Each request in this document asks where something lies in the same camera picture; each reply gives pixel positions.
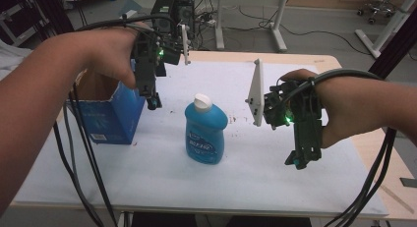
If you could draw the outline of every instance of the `cardboard box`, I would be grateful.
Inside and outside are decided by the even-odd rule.
[[[95,143],[131,144],[146,101],[138,90],[92,71],[85,71],[76,84],[89,138]]]

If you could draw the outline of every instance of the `power cord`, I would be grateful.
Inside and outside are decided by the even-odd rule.
[[[336,216],[331,222],[329,222],[325,227],[328,227],[330,224],[334,223],[335,221],[340,219],[340,222],[336,225],[339,226],[350,226],[355,218],[359,215],[361,210],[365,207],[368,201],[371,199],[372,195],[377,191],[378,187],[383,182],[383,179],[387,173],[389,159],[393,148],[393,142],[395,140],[396,130],[388,128],[386,137],[384,139],[383,145],[381,150],[371,167],[370,173],[365,181],[364,187],[362,188],[359,196],[352,202],[352,204],[341,214]],[[378,178],[377,182],[375,183],[374,187],[370,190],[372,182],[375,178],[376,172],[381,165],[381,161],[384,158],[383,168]]]
[[[245,16],[245,17],[248,17],[248,18],[253,18],[253,19],[260,19],[260,20],[262,20],[261,22],[259,22],[258,23],[258,28],[230,28],[230,29],[237,29],[237,30],[252,30],[252,29],[259,29],[259,28],[267,28],[268,27],[268,25],[272,22],[272,19],[273,19],[273,17],[276,15],[276,13],[278,12],[277,10],[272,14],[272,16],[269,18],[269,19],[266,19],[266,18],[260,18],[260,17],[254,17],[254,16],[251,16],[251,15],[248,15],[248,14],[245,14],[245,13],[243,13],[243,11],[242,11],[242,9],[241,9],[241,7],[239,6],[239,12],[243,15],[243,16]],[[323,31],[323,30],[313,30],[313,31],[308,31],[308,32],[305,32],[305,33],[296,33],[296,32],[294,32],[294,31],[291,31],[290,29],[288,29],[288,28],[286,28],[284,25],[280,25],[281,27],[283,27],[285,30],[287,30],[289,33],[291,33],[291,34],[294,34],[294,35],[307,35],[307,34],[311,34],[311,33],[326,33],[326,34],[331,34],[331,35],[334,35],[334,36],[337,36],[337,37],[339,37],[339,38],[341,38],[341,39],[343,39],[347,44],[349,44],[349,46],[353,49],[353,50],[355,50],[355,51],[357,51],[357,52],[359,52],[359,53],[362,53],[362,54],[365,54],[365,55],[371,55],[370,53],[367,53],[367,52],[363,52],[363,51],[361,51],[361,50],[359,50],[359,49],[357,49],[357,48],[355,48],[345,37],[343,37],[343,36],[341,36],[341,35],[339,35],[339,34],[336,34],[336,33],[333,33],[333,32],[330,32],[330,31]]]
[[[88,23],[87,23],[86,15],[84,15],[83,8],[81,7],[81,2],[79,2],[80,0],[73,0],[73,1],[79,12],[79,15],[82,21],[82,26],[86,26]]]
[[[314,87],[314,85],[317,85],[323,81],[326,81],[331,78],[335,77],[357,77],[357,78],[367,78],[367,79],[374,79],[374,80],[381,80],[380,77],[369,73],[364,72],[360,70],[354,70],[354,69],[334,69],[330,71],[326,71],[324,73],[321,73],[314,78],[311,78],[309,81],[304,82],[300,86],[297,87],[297,89],[294,89],[293,91],[289,92],[288,95],[284,98],[282,98],[282,103],[286,103],[289,101],[292,97],[297,95],[298,93],[310,88]]]
[[[76,192],[79,195],[80,200],[81,200],[85,210],[87,211],[89,217],[92,219],[92,221],[95,223],[95,225],[103,226],[102,221],[100,220],[99,216],[95,212],[92,205],[89,203],[89,201],[84,196],[84,193],[83,193],[83,191],[80,187],[80,182],[79,182],[79,179],[78,179],[78,176],[77,176],[77,169],[76,169],[76,164],[75,164],[75,159],[74,159],[73,140],[72,140],[72,136],[71,136],[71,131],[69,130],[69,127],[68,127],[68,114],[67,114],[67,110],[66,110],[65,105],[63,106],[63,112],[64,112],[65,125],[67,127],[67,132],[68,132],[68,137],[69,137],[69,142],[70,142],[71,160],[72,160],[73,169],[71,169],[71,167],[68,163],[68,160],[65,156],[63,144],[62,144],[62,141],[61,141],[61,136],[60,136],[60,133],[59,133],[58,124],[55,122],[55,124],[53,125],[53,130],[54,130],[55,139],[56,139],[57,145],[58,145],[59,155],[61,157],[61,160],[64,163],[65,169],[67,170],[68,174],[70,175],[70,178],[71,178],[71,180],[74,184],[74,187],[76,188]]]
[[[284,25],[280,25],[281,27],[283,27],[285,30],[287,30],[289,33],[291,33],[291,34],[294,34],[294,35],[299,35],[299,36],[301,36],[301,35],[307,35],[307,34],[311,34],[311,33],[327,33],[327,34],[331,34],[331,35],[334,35],[334,36],[337,36],[337,37],[339,37],[339,38],[341,38],[341,39],[343,39],[347,44],[349,44],[349,46],[353,49],[353,50],[355,50],[355,51],[357,51],[357,52],[359,52],[359,53],[362,53],[362,54],[365,54],[365,55],[371,55],[370,53],[367,53],[367,52],[363,52],[363,51],[361,51],[361,50],[359,50],[359,49],[357,49],[357,48],[355,48],[345,37],[343,37],[343,36],[341,36],[341,35],[339,35],[339,34],[336,34],[336,33],[333,33],[333,32],[329,32],[329,31],[323,31],[323,30],[313,30],[313,31],[308,31],[308,32],[304,32],[304,33],[296,33],[296,32],[293,32],[293,31],[291,31],[291,30],[289,30],[288,28],[286,28]]]
[[[206,221],[208,222],[208,226],[211,227],[211,223],[209,222],[209,216],[205,214]]]
[[[111,217],[111,219],[114,223],[114,226],[117,226],[116,217],[114,216],[113,208],[112,208],[110,200],[108,198],[107,191],[105,190],[104,183],[102,181],[101,174],[99,172],[98,165],[97,165],[97,162],[96,162],[96,159],[95,159],[95,156],[94,156],[94,151],[93,151],[92,146],[91,146],[91,142],[89,141],[89,133],[87,131],[86,124],[84,122],[83,112],[82,112],[82,109],[81,109],[81,106],[80,106],[80,101],[79,101],[78,93],[77,93],[77,86],[75,84],[73,84],[73,94],[74,94],[74,97],[75,97],[75,103],[74,103],[74,100],[73,100],[73,97],[72,97],[71,93],[69,95],[69,98],[70,98],[71,106],[72,106],[72,109],[73,109],[73,113],[74,113],[76,121],[77,121],[77,125],[79,127],[80,134],[82,136],[82,140],[83,140],[83,143],[84,143],[84,146],[85,146],[85,149],[86,149],[86,153],[87,153],[88,158],[89,158],[89,163],[90,163],[91,169],[92,169],[94,177],[97,181],[97,185],[98,185],[98,188],[100,190],[101,196],[104,200],[107,211],[110,214],[110,217]]]

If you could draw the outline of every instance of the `white bottle cap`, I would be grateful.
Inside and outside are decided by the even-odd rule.
[[[211,109],[212,102],[208,96],[202,93],[197,93],[194,96],[194,106],[198,112],[207,112]]]

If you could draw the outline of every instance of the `black cable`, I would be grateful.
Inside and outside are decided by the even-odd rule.
[[[164,16],[164,15],[149,15],[149,16],[130,18],[130,19],[127,19],[127,20],[116,19],[116,20],[103,21],[103,22],[94,23],[94,24],[90,24],[90,25],[78,28],[77,31],[83,31],[83,30],[94,29],[94,28],[122,27],[122,26],[124,26],[126,24],[130,24],[130,23],[143,22],[143,21],[155,20],[155,19],[165,19],[165,20],[169,21],[174,27],[177,26],[175,21],[172,20],[171,18],[167,17],[167,16]],[[173,29],[174,29],[174,34],[176,36],[178,36],[178,29],[177,28],[173,28]]]
[[[366,195],[365,199],[360,203],[358,209],[355,211],[355,213],[349,218],[349,220],[346,222],[344,226],[350,226],[350,224],[353,223],[355,218],[359,215],[359,213],[362,211],[362,209],[365,207],[365,205],[368,203],[368,201],[371,199],[371,197],[375,194],[379,186],[384,180],[384,177],[387,174],[388,166],[389,166],[389,160],[390,155],[392,153],[393,148],[393,142],[395,140],[396,130],[392,128],[387,129],[386,138],[384,139],[383,146],[386,146],[386,152],[385,152],[385,158],[384,158],[384,164],[383,168],[380,173],[380,177],[378,178],[377,182],[375,183],[374,187],[371,189],[371,191]]]
[[[293,96],[304,91],[307,88],[310,88],[314,85],[319,84],[320,82],[323,82],[325,80],[328,80],[330,78],[335,78],[335,77],[358,77],[358,78],[381,80],[381,78],[369,72],[353,70],[353,69],[334,69],[334,70],[326,71],[324,73],[316,75],[314,78],[312,78],[311,81],[302,83],[295,90],[292,90],[291,92],[289,92],[286,95],[286,97],[282,98],[282,103],[286,103]]]
[[[73,1],[74,1],[74,5],[77,7],[77,10],[79,12],[82,26],[86,26],[88,23],[87,23],[86,16],[84,15],[83,8],[81,7],[81,2],[79,2],[80,0],[73,0]]]
[[[357,48],[355,48],[350,42],[349,42],[349,40],[347,40],[345,37],[343,37],[343,36],[341,36],[341,35],[339,35],[339,34],[337,34],[337,33],[333,33],[333,32],[329,32],[329,31],[323,31],[323,30],[313,30],[313,31],[308,31],[308,32],[304,32],[304,33],[296,33],[296,32],[293,32],[293,31],[291,31],[291,30],[289,30],[288,28],[286,28],[284,25],[280,25],[282,28],[284,28],[285,30],[287,30],[289,33],[291,33],[291,34],[294,34],[294,35],[299,35],[299,36],[301,36],[301,35],[307,35],[307,34],[311,34],[311,33],[326,33],[326,34],[331,34],[331,35],[334,35],[334,36],[337,36],[337,37],[339,37],[339,38],[341,38],[341,39],[343,39],[347,44],[349,44],[349,46],[353,49],[353,50],[355,50],[356,52],[359,52],[359,53],[362,53],[362,54],[365,54],[365,55],[371,55],[370,53],[367,53],[367,52],[363,52],[363,51],[361,51],[361,50],[359,50],[359,49],[357,49]]]
[[[200,47],[201,46],[199,46],[199,42],[198,42],[198,38],[199,38],[199,36],[200,36],[200,38],[201,38],[201,41],[202,41],[202,46],[203,46],[203,41],[204,41],[204,38],[203,38],[203,34],[202,34],[202,23],[199,23],[199,28],[198,28],[198,32],[197,32],[197,37],[196,37],[196,40],[197,40],[197,50],[199,50],[200,49]]]
[[[272,19],[273,19],[273,17],[276,15],[276,13],[278,12],[277,10],[275,11],[275,13],[273,13],[273,15],[269,18],[269,19],[266,19],[266,18],[260,18],[260,17],[254,17],[254,16],[250,16],[250,15],[248,15],[248,14],[245,14],[245,13],[243,13],[242,12],[242,9],[241,9],[241,7],[239,6],[239,12],[243,15],[243,16],[245,16],[245,17],[248,17],[248,18],[253,18],[253,19],[260,19],[260,20],[263,20],[262,22],[260,22],[260,23],[258,23],[258,28],[231,28],[231,29],[237,29],[237,30],[252,30],[252,29],[259,29],[259,28],[266,28],[271,22],[272,22]],[[339,35],[339,34],[336,34],[336,33],[333,33],[333,32],[329,32],[329,31],[322,31],[322,30],[314,30],[314,31],[309,31],[309,32],[305,32],[305,33],[296,33],[296,32],[293,32],[293,31],[291,31],[291,30],[289,30],[288,28],[286,28],[284,25],[280,25],[281,27],[283,27],[285,30],[287,30],[289,33],[291,33],[291,34],[294,34],[294,35],[307,35],[307,34],[311,34],[311,33],[327,33],[327,34],[332,34],[332,35],[334,35],[334,36],[337,36],[337,37],[339,37],[339,38],[341,38],[341,39],[343,39],[345,42],[347,42],[347,44],[349,44],[349,46],[353,49],[353,50],[355,50],[355,51],[357,51],[357,52],[359,52],[359,53],[362,53],[362,54],[365,54],[365,55],[371,55],[370,53],[367,53],[367,52],[363,52],[363,51],[361,51],[361,50],[359,50],[359,49],[357,49],[357,48],[355,48],[345,37],[343,37],[343,36],[341,36],[341,35]]]
[[[94,151],[92,149],[91,142],[89,141],[89,133],[87,131],[86,124],[84,122],[83,112],[82,112],[82,109],[81,109],[81,106],[80,106],[80,101],[78,99],[77,86],[75,84],[73,84],[73,91],[74,91],[74,96],[75,96],[76,105],[77,105],[77,110],[76,110],[77,115],[78,115],[76,117],[77,124],[79,126],[80,133],[82,134],[83,142],[85,143],[86,152],[87,152],[88,157],[89,157],[89,163],[91,165],[91,169],[93,171],[94,177],[97,181],[98,188],[101,192],[101,196],[103,197],[105,206],[106,206],[106,208],[107,208],[107,210],[110,214],[111,219],[113,220],[114,225],[117,226],[116,217],[114,216],[113,208],[112,208],[110,200],[108,198],[107,191],[105,190],[103,181],[101,179],[101,175],[100,175],[100,172],[99,172],[99,169],[98,169],[97,162],[95,160]]]
[[[200,6],[200,4],[203,3],[204,0],[200,0],[200,3],[194,8],[194,12],[196,12],[197,8]]]
[[[213,13],[214,12],[214,7],[212,6],[212,2],[211,2],[211,0],[209,0],[209,4],[211,5],[211,12]]]
[[[53,125],[53,130],[54,130],[54,134],[55,134],[55,139],[56,139],[57,144],[58,144],[59,155],[61,156],[61,159],[64,163],[64,167],[67,170],[68,174],[70,175],[70,178],[71,178],[74,186],[76,186],[76,180],[75,180],[75,177],[74,177],[74,173],[72,172],[71,167],[68,164],[67,158],[65,156],[64,149],[63,149],[63,146],[62,146],[61,137],[59,135],[58,124],[56,122]],[[89,214],[89,217],[91,217],[91,219],[95,223],[95,225],[100,226],[100,227],[104,226],[103,223],[101,222],[101,220],[99,219],[98,215],[91,208],[91,206],[90,206],[89,202],[87,201],[86,197],[84,196],[83,192],[81,190],[78,190],[78,189],[76,189],[76,192],[79,195],[80,200],[81,200],[85,210]]]
[[[209,222],[209,217],[205,214],[206,221],[208,222],[208,227],[211,227],[211,223]]]
[[[325,227],[328,227],[330,224],[334,223],[338,219],[343,219],[342,222],[340,223],[344,223],[345,221],[348,220],[348,218],[352,217],[354,211],[358,209],[360,203],[364,200],[366,194],[369,192],[372,182],[374,181],[374,177],[378,171],[378,168],[380,167],[381,161],[383,160],[385,153],[386,153],[386,142],[383,142],[382,148],[380,149],[380,152],[378,153],[377,158],[375,159],[374,164],[372,165],[368,173],[368,176],[365,179],[364,185],[358,197],[349,205],[349,207],[346,208],[344,212],[334,217],[332,221],[330,221],[327,225],[325,225]]]

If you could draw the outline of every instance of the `table surface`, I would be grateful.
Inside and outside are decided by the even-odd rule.
[[[231,53],[215,52],[205,54],[193,52],[193,59],[204,61],[241,61],[242,59],[256,59],[262,57],[267,63],[314,65],[319,72],[342,67],[334,57],[321,55],[290,55],[290,54],[259,54],[259,53]],[[367,134],[352,137],[363,163],[371,168],[375,157],[380,151],[385,133],[376,130]],[[386,177],[381,184],[378,194],[383,200],[389,215],[386,219],[417,220],[417,189],[403,187],[399,178],[414,178],[407,166],[394,149],[390,158]]]

